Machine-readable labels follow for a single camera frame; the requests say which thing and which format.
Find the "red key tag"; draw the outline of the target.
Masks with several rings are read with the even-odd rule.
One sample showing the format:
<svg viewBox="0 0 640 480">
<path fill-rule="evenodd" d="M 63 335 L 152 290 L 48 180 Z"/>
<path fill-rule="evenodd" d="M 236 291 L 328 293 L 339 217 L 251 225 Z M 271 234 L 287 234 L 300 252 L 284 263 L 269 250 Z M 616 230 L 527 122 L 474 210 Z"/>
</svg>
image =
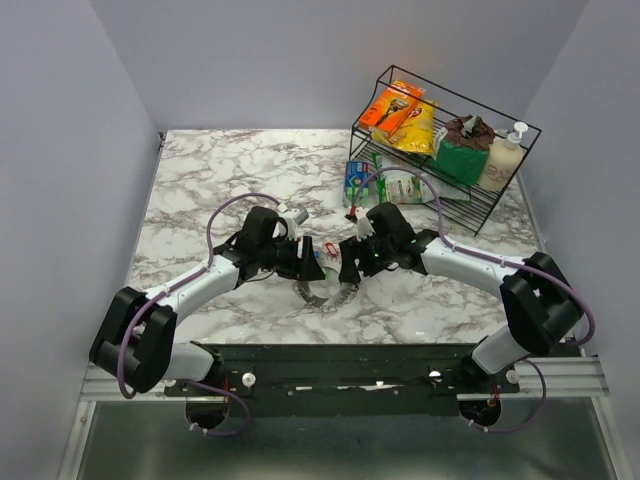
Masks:
<svg viewBox="0 0 640 480">
<path fill-rule="evenodd" d="M 327 250 L 327 253 L 330 256 L 338 256 L 339 255 L 339 249 L 331 242 L 327 242 L 325 244 L 325 248 Z"/>
</svg>

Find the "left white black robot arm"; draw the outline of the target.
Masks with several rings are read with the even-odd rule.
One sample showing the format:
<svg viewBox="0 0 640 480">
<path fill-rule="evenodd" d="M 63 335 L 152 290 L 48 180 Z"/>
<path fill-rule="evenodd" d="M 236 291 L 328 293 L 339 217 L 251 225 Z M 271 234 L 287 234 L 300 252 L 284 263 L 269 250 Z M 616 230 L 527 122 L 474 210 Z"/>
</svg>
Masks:
<svg viewBox="0 0 640 480">
<path fill-rule="evenodd" d="M 176 342 L 176 329 L 262 270 L 295 281 L 323 279 L 311 236 L 296 227 L 292 217 L 255 206 L 202 264 L 146 291 L 122 288 L 90 347 L 90 362 L 113 375 L 125 395 L 146 393 L 164 380 L 187 380 L 201 395 L 214 393 L 222 380 L 218 354 L 197 342 Z"/>
</svg>

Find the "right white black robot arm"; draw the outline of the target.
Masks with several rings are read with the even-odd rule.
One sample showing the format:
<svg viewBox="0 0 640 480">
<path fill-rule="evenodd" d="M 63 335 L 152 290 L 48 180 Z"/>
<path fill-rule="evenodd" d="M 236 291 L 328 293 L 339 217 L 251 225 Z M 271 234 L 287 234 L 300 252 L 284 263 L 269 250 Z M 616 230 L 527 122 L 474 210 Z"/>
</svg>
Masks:
<svg viewBox="0 0 640 480">
<path fill-rule="evenodd" d="M 461 362 L 461 382 L 471 391 L 485 390 L 499 371 L 514 362 L 548 355 L 584 314 L 547 254 L 495 257 L 454 243 L 435 230 L 415 231 L 389 202 L 355 223 L 355 235 L 339 244 L 341 282 L 357 284 L 397 265 L 461 282 L 501 300 L 506 325 L 481 340 Z"/>
</svg>

